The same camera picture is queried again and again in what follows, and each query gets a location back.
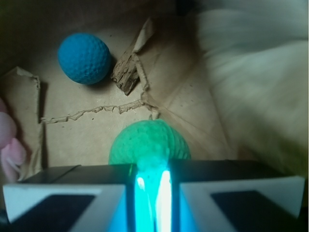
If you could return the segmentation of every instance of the glowing blue light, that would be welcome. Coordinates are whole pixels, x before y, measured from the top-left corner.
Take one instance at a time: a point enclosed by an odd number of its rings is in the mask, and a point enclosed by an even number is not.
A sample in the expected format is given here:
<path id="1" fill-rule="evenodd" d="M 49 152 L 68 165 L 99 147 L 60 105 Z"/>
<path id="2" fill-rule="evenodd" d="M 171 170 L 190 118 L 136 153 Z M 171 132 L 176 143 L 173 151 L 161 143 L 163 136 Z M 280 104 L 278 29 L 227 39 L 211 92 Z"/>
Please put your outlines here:
<path id="1" fill-rule="evenodd" d="M 145 189 L 144 179 L 137 175 L 135 184 L 136 232 L 153 232 L 154 221 L 156 221 L 156 230 L 158 232 L 171 231 L 171 196 L 170 172 L 164 171 L 156 198 L 155 216 L 153 216 L 149 193 Z"/>
<path id="2" fill-rule="evenodd" d="M 156 222 L 157 231 L 159 232 L 171 231 L 171 203 L 172 191 L 170 172 L 164 171 L 162 173 L 159 193 L 156 200 Z"/>
<path id="3" fill-rule="evenodd" d="M 154 217 L 152 215 L 145 182 L 137 175 L 135 183 L 135 225 L 136 232 L 154 232 Z"/>

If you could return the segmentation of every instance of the dimpled ball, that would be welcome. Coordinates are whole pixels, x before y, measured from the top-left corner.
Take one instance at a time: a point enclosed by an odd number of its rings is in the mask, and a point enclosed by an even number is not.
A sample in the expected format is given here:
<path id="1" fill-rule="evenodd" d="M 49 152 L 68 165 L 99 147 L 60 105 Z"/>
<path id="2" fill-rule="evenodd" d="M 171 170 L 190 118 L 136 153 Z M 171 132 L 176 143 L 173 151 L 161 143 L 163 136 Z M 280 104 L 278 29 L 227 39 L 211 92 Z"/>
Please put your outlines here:
<path id="1" fill-rule="evenodd" d="M 67 37 L 58 50 L 58 60 L 72 81 L 84 85 L 102 80 L 111 66 L 111 54 L 106 44 L 87 33 Z"/>
<path id="2" fill-rule="evenodd" d="M 145 158 L 153 161 L 153 157 L 191 158 L 184 138 L 161 119 L 139 121 L 120 132 L 112 145 L 109 164 L 136 164 Z"/>

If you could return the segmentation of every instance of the blue golf ball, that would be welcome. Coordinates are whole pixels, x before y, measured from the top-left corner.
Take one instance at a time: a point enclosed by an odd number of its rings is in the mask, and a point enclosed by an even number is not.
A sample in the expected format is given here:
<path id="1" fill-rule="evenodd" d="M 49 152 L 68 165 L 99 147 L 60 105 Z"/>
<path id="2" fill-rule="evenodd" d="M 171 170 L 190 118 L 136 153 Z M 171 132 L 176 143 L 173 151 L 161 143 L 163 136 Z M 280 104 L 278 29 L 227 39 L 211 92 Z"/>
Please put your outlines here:
<path id="1" fill-rule="evenodd" d="M 111 67 L 111 54 L 98 37 L 76 33 L 67 37 L 58 50 L 58 61 L 63 72 L 80 84 L 101 81 Z"/>

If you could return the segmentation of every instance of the torn cardboard piece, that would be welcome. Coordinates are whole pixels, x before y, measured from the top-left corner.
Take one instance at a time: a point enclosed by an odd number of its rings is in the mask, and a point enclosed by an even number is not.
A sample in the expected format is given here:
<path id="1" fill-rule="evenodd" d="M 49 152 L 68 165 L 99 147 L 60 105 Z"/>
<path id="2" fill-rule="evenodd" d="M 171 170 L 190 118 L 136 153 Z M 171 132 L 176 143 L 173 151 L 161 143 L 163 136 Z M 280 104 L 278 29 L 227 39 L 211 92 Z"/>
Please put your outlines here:
<path id="1" fill-rule="evenodd" d="M 116 105 L 98 106 L 98 107 L 93 108 L 93 109 L 82 110 L 82 111 L 79 111 L 79 112 L 77 112 L 73 115 L 68 115 L 68 116 L 64 116 L 64 117 L 58 117 L 58 118 L 42 117 L 41 120 L 42 120 L 42 122 L 44 122 L 46 124 L 52 124 L 52 123 L 58 123 L 58 122 L 67 122 L 69 120 L 76 121 L 81 116 L 83 116 L 85 113 L 98 113 L 102 110 L 107 111 L 107 112 L 113 112 L 114 109 L 118 109 L 119 114 L 122 114 L 124 112 L 128 112 L 129 110 L 137 109 L 137 108 L 144 106 L 144 105 L 147 105 L 147 103 L 142 101 L 142 100 L 136 100 L 134 102 L 130 102 L 130 103 L 119 105 L 119 106 L 116 106 Z"/>
<path id="2" fill-rule="evenodd" d="M 39 78 L 19 67 L 0 77 L 0 96 L 17 125 L 17 139 L 27 152 L 27 161 L 21 166 L 20 180 L 42 169 L 43 132 L 39 123 L 39 95 Z"/>
<path id="3" fill-rule="evenodd" d="M 130 94 L 139 79 L 142 82 L 143 90 L 149 87 L 141 62 L 136 53 L 142 50 L 154 33 L 154 24 L 152 19 L 149 18 L 143 25 L 138 37 L 133 40 L 132 44 L 114 67 L 111 79 L 116 82 L 118 88 L 126 95 Z"/>

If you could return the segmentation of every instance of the pink stuffed toy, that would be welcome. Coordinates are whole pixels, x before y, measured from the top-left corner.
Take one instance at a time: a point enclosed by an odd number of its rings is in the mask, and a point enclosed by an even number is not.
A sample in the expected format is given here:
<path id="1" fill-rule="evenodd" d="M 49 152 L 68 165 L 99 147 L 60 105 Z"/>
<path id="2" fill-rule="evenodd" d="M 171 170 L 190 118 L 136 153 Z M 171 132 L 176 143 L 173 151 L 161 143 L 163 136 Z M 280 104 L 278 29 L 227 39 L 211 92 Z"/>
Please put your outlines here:
<path id="1" fill-rule="evenodd" d="M 0 98 L 0 155 L 2 169 L 10 182 L 19 178 L 20 169 L 26 160 L 26 151 L 15 138 L 16 125 L 7 114 L 7 109 Z"/>

